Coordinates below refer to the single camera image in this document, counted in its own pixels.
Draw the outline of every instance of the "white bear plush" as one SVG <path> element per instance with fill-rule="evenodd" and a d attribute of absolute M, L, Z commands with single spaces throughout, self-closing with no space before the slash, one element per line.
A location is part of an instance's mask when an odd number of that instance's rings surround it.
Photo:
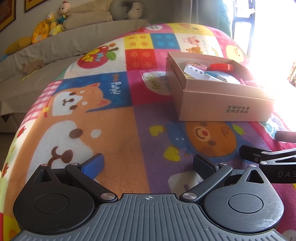
<path fill-rule="evenodd" d="M 143 7 L 144 5 L 139 2 L 134 2 L 131 10 L 128 12 L 128 19 L 138 19 L 143 14 Z"/>

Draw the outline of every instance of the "red bear nose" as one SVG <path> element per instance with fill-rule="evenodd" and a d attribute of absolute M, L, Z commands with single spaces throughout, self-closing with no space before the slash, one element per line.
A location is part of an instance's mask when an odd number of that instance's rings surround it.
<path fill-rule="evenodd" d="M 202 134 L 203 134 L 204 136 L 208 136 L 208 135 L 209 135 L 209 133 L 208 133 L 207 131 L 205 131 L 205 130 L 202 131 Z"/>

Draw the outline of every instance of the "patchwork blanket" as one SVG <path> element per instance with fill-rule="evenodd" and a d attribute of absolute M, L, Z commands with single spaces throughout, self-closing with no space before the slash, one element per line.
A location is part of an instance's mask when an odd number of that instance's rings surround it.
<path fill-rule="evenodd" d="M 20 231 L 13 203 L 42 163 L 64 168 L 103 153 L 105 168 L 96 181 L 119 196 L 180 195 L 202 181 L 192 166 L 197 153 L 245 169 L 250 163 L 238 153 L 243 144 L 272 151 L 295 147 L 274 140 L 277 130 L 288 129 L 275 113 L 264 123 L 179 122 L 165 77 L 168 51 L 215 55 L 249 66 L 225 33 L 184 23 L 138 29 L 71 64 L 36 100 L 11 144 L 0 179 L 0 240 Z M 278 231 L 296 240 L 296 185 L 273 186 L 285 206 Z"/>

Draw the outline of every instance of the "apple stem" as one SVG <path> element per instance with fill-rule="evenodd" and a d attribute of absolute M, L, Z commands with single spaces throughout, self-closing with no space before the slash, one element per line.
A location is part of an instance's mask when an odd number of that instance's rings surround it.
<path fill-rule="evenodd" d="M 114 49 L 109 49 L 109 50 L 107 50 L 107 52 L 109 52 L 109 51 L 116 51 L 116 50 L 118 50 L 119 48 L 118 47 L 116 47 L 116 48 L 114 48 Z"/>

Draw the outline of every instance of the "green leaf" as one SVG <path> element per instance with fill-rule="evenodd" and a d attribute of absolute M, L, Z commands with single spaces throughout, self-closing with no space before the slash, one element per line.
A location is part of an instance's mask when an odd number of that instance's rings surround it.
<path fill-rule="evenodd" d="M 106 57 L 109 60 L 116 60 L 116 53 L 114 53 L 113 51 L 109 51 L 109 52 L 106 53 Z"/>
<path fill-rule="evenodd" d="M 241 128 L 240 126 L 237 126 L 235 124 L 232 124 L 233 129 L 240 135 L 245 134 L 243 128 Z"/>

